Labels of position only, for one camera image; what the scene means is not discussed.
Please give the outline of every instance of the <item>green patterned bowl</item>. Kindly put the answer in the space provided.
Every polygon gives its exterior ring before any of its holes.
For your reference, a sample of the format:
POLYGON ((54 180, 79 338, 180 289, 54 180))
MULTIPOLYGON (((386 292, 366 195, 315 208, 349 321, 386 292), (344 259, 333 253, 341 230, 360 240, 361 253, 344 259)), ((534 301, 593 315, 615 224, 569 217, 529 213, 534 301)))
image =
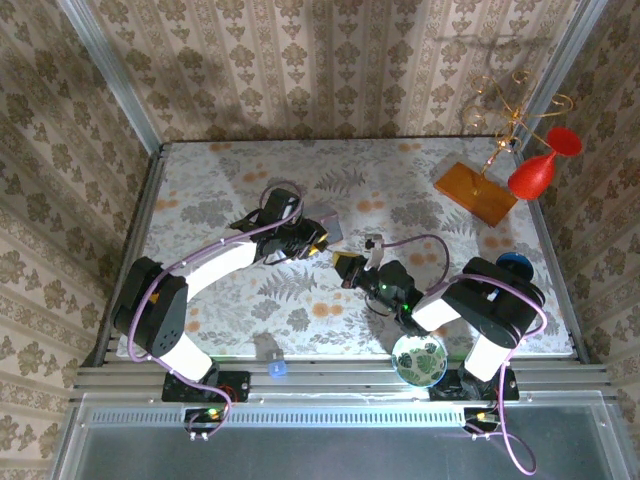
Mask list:
POLYGON ((436 337, 401 337, 391 352, 398 376, 415 387, 431 387, 447 371, 447 351, 436 337))

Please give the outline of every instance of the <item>cable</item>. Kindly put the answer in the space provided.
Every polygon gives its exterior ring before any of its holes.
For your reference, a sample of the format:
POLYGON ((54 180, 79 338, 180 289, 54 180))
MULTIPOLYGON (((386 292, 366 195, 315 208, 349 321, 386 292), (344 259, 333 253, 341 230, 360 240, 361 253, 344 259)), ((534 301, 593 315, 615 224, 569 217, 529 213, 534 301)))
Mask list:
POLYGON ((146 307, 147 302, 151 298, 151 295, 153 295, 153 292, 158 287, 158 285, 160 284, 162 279, 164 277, 166 277, 167 275, 169 275, 172 271, 177 270, 179 268, 183 268, 183 267, 187 266, 188 264, 190 264, 191 262, 198 261, 201 258, 206 257, 207 255, 210 255, 210 254, 216 252, 217 250, 221 249, 225 245, 228 245, 230 243, 240 242, 240 241, 245 240, 245 239, 247 239, 247 238, 249 238, 249 237, 251 237, 253 235, 256 235, 258 233, 266 232, 268 230, 272 230, 272 229, 277 228, 277 227, 279 227, 281 225, 284 225, 285 223, 293 220, 296 216, 298 216, 298 215, 300 215, 302 213, 302 208, 303 208, 302 192, 301 192, 300 188, 296 184, 294 184, 292 182, 289 182, 287 180, 283 180, 281 182, 274 183, 273 185, 267 187, 262 192, 262 195, 261 195, 260 198, 263 199, 264 196, 266 195, 266 192, 268 192, 270 189, 274 188, 277 185, 283 185, 283 184, 292 186, 296 190, 296 193, 298 194, 298 198, 300 199, 300 201, 298 202, 298 205, 293 210, 293 212, 291 212, 289 215, 287 215, 282 220, 278 220, 277 222, 274 222, 274 223, 272 223, 270 225, 266 225, 264 227, 260 227, 260 228, 257 228, 255 230, 251 230, 249 232, 240 233, 238 235, 233 235, 231 237, 227 237, 227 238, 223 238, 221 240, 218 240, 217 242, 215 242, 215 243, 213 243, 211 245, 207 245, 206 247, 203 247, 200 250, 197 250, 197 251, 187 255, 182 260, 174 263, 173 265, 170 265, 169 267, 164 269, 162 272, 160 272, 160 274, 151 282, 151 285, 149 285, 149 288, 147 288, 147 291, 142 296, 142 299, 140 300, 140 303, 138 304, 138 308, 136 308, 136 311, 135 311, 135 313, 133 315, 133 319, 131 320, 131 327, 129 328, 129 334, 128 334, 128 338, 127 338, 127 352, 129 353, 129 357, 131 357, 131 361, 132 362, 134 362, 134 363, 142 363, 142 362, 145 362, 145 361, 153 360, 158 365, 162 366, 165 370, 168 370, 169 373, 174 375, 178 380, 180 380, 185 385, 188 385, 188 386, 190 386, 192 388, 196 388, 196 389, 199 389, 199 390, 205 390, 205 391, 208 391, 208 392, 213 392, 213 393, 221 396, 224 399, 225 405, 226 405, 225 406, 225 410, 227 411, 227 413, 220 420, 220 423, 218 424, 217 428, 212 433, 216 433, 220 429, 220 427, 226 422, 226 420, 229 418, 229 416, 231 415, 231 407, 232 407, 231 403, 232 402, 231 402, 231 398, 229 397, 229 395, 225 391, 223 391, 223 390, 221 390, 219 388, 211 387, 209 385, 203 385, 203 384, 194 382, 192 380, 189 380, 188 378, 184 377, 180 373, 174 371, 165 362, 163 362, 159 358, 156 358, 156 357, 152 356, 151 354, 147 353, 147 354, 142 355, 142 356, 136 355, 135 343, 134 343, 133 339, 135 337, 136 329, 138 328, 138 323, 140 323, 140 317, 142 316, 142 312, 143 312, 144 308, 146 307))
POLYGON ((416 235, 415 237, 405 238, 404 240, 400 240, 399 242, 383 243, 382 248, 401 247, 403 245, 406 245, 407 243, 415 242, 416 240, 423 240, 425 238, 433 238, 434 240, 437 240, 438 242, 440 242, 440 244, 442 245, 442 248, 444 249, 444 255, 445 255, 444 271, 442 272, 442 275, 440 275, 440 278, 438 279, 438 281, 434 283, 431 287, 429 287, 426 291, 426 295, 431 295, 433 293, 432 291, 437 287, 439 287, 442 284, 442 282, 444 282, 444 279, 447 278, 447 274, 449 273, 449 265, 451 264, 449 247, 447 247, 447 244, 442 239, 442 237, 439 237, 438 235, 434 235, 432 233, 424 233, 422 235, 416 235))
POLYGON ((547 315, 544 313, 544 310, 542 310, 542 307, 540 307, 540 305, 538 305, 536 302, 531 300, 524 293, 522 293, 519 290, 513 288, 511 285, 507 285, 504 282, 501 282, 499 280, 495 280, 495 279, 490 278, 490 277, 485 277, 484 275, 475 275, 475 274, 467 274, 467 273, 463 273, 461 275, 456 275, 454 277, 451 277, 451 279, 449 280, 448 283, 445 283, 444 285, 441 285, 438 288, 438 290, 441 289, 441 288, 444 289, 444 288, 448 287, 449 285, 453 284, 454 282, 459 282, 461 280, 475 280, 476 282, 484 282, 484 283, 488 283, 490 285, 493 285, 495 287, 498 287, 498 288, 500 288, 502 290, 505 290, 506 292, 509 292, 510 294, 512 294, 515 297, 517 297, 519 300, 522 300, 529 307, 533 308, 538 315, 540 315, 540 320, 541 320, 540 325, 537 328, 534 328, 533 330, 531 330, 530 332, 525 333, 522 336, 522 339, 520 340, 518 345, 516 345, 516 347, 513 350, 511 350, 511 352, 509 353, 509 355, 507 356, 505 361, 502 363, 502 365, 500 365, 500 383, 499 383, 499 386, 498 386, 498 416, 500 417, 500 430, 501 431, 500 432, 493 432, 493 435, 502 435, 502 438, 504 440, 504 446, 507 449, 507 452, 509 453, 509 456, 511 457, 511 460, 513 461, 513 464, 516 466, 516 468, 518 470, 520 470, 522 473, 524 473, 525 475, 528 475, 528 476, 534 475, 536 473, 536 470, 537 470, 537 465, 536 465, 536 457, 533 454, 533 451, 524 442, 524 440, 522 440, 520 437, 518 437, 516 435, 513 435, 513 434, 511 434, 511 433, 509 433, 507 431, 507 423, 506 423, 505 408, 504 408, 504 380, 505 380, 505 375, 506 375, 507 365, 509 364, 509 360, 511 360, 511 357, 513 357, 513 355, 515 354, 517 348, 520 345, 522 345, 522 343, 524 343, 527 339, 531 338, 532 336, 537 335, 538 333, 541 333, 547 327, 547 323, 548 323, 547 315), (525 467, 523 467, 522 464, 516 458, 515 453, 513 453, 513 448, 511 447, 511 438, 515 439, 517 442, 522 444, 522 446, 525 448, 525 450, 529 453, 529 455, 531 457, 531 463, 533 464, 531 469, 526 469, 525 467))
MULTIPOLYGON (((471 423, 467 423, 465 425, 465 427, 469 428, 470 430, 473 430, 474 432, 476 432, 476 434, 480 437, 494 437, 496 435, 502 435, 502 432, 485 432, 482 429, 476 427, 475 425, 471 424, 471 423)), ((533 453, 533 450, 531 450, 531 447, 529 445, 526 444, 526 442, 524 440, 522 440, 519 436, 517 436, 514 433, 507 433, 507 436, 512 439, 515 440, 516 442, 518 442, 520 445, 522 445, 522 447, 526 450, 526 452, 529 454, 529 458, 531 458, 531 464, 533 465, 531 467, 531 470, 528 470, 530 472, 533 472, 531 474, 529 473, 525 473, 523 472, 525 475, 533 475, 536 470, 537 470, 537 462, 536 462, 536 456, 533 453)))

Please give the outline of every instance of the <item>small blue object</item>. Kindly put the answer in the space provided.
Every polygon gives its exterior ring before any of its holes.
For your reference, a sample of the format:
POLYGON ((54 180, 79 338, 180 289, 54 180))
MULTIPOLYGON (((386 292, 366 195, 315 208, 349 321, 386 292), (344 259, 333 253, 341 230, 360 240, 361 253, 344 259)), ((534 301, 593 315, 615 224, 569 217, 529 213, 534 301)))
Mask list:
POLYGON ((282 350, 270 350, 267 352, 267 371, 272 377, 282 377, 287 374, 287 364, 284 363, 282 350))
POLYGON ((277 360, 269 363, 267 370, 272 377, 282 377, 287 374, 287 364, 284 363, 284 360, 277 360))
POLYGON ((520 253, 503 253, 498 257, 498 260, 496 260, 496 265, 504 268, 505 270, 509 270, 528 282, 533 279, 533 265, 531 265, 531 262, 527 257, 520 253))

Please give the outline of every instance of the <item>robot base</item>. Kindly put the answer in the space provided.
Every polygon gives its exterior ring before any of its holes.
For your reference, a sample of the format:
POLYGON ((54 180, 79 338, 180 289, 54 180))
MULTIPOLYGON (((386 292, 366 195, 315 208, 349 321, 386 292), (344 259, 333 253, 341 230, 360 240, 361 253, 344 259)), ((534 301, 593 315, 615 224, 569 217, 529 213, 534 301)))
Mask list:
MULTIPOLYGON (((507 368, 505 373, 504 400, 520 400, 516 375, 510 368, 507 368)), ((476 383, 477 393, 471 394, 468 388, 463 388, 459 371, 449 369, 437 385, 429 388, 429 399, 432 402, 452 400, 497 401, 499 380, 500 374, 498 372, 489 382, 476 383)))
MULTIPOLYGON (((230 387, 235 393, 231 395, 234 403, 246 403, 251 390, 251 374, 249 372, 219 372, 216 387, 230 387)), ((173 375, 167 373, 162 387, 163 402, 179 403, 224 403, 219 395, 206 390, 189 387, 173 375)))

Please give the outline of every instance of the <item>cable connector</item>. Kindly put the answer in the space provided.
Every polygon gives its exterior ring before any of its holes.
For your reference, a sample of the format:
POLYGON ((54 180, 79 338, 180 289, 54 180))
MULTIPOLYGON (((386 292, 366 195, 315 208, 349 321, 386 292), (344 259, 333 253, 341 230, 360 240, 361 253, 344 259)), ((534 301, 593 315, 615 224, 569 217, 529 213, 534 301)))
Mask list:
POLYGON ((371 250, 371 256, 364 266, 364 269, 377 268, 380 266, 380 263, 382 263, 382 257, 384 256, 384 250, 382 249, 384 241, 382 235, 372 233, 365 235, 364 238, 364 248, 371 250))

